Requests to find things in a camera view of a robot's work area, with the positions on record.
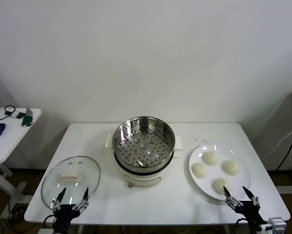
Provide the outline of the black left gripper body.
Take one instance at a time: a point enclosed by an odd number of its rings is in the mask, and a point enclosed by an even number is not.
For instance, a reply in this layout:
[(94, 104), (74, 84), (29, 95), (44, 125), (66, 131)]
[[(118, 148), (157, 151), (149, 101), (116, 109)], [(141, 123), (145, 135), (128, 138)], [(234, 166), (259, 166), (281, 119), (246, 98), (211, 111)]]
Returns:
[(74, 205), (61, 205), (59, 210), (54, 211), (54, 216), (56, 218), (54, 232), (66, 234), (71, 221), (79, 216), (79, 210), (75, 209)]

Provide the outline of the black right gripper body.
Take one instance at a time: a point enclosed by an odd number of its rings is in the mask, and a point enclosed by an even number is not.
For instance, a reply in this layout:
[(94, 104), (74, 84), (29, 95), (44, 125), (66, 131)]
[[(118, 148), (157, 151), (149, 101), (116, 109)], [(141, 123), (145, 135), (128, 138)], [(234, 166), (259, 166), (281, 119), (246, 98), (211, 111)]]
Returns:
[(258, 231), (260, 225), (267, 224), (267, 221), (265, 221), (259, 214), (259, 205), (254, 205), (252, 201), (240, 201), (240, 203), (243, 205), (237, 205), (235, 207), (235, 212), (242, 214), (245, 217), (251, 234)]

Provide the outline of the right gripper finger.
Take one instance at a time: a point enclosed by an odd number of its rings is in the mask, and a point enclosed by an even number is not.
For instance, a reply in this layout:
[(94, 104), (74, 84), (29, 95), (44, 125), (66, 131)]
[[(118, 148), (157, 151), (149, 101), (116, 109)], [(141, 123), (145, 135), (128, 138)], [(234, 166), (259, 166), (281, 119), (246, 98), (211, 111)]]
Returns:
[(243, 190), (245, 191), (247, 197), (251, 200), (252, 204), (256, 207), (260, 207), (259, 197), (254, 196), (254, 194), (243, 186)]
[(225, 202), (231, 209), (236, 209), (237, 207), (242, 207), (243, 203), (231, 196), (228, 189), (224, 186)]

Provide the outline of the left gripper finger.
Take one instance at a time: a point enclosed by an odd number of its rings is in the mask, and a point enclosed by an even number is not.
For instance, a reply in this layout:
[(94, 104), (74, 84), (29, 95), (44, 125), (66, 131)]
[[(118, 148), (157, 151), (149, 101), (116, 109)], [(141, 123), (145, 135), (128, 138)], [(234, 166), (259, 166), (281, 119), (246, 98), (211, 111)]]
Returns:
[(56, 199), (52, 201), (52, 204), (50, 206), (51, 210), (60, 210), (61, 209), (61, 201), (63, 199), (63, 196), (65, 194), (66, 188), (64, 188), (57, 196)]
[(84, 195), (83, 195), (83, 199), (78, 203), (76, 204), (72, 210), (75, 210), (75, 211), (84, 211), (88, 205), (89, 205), (89, 202), (88, 202), (88, 199), (89, 199), (89, 196), (88, 196), (88, 188), (86, 189)]

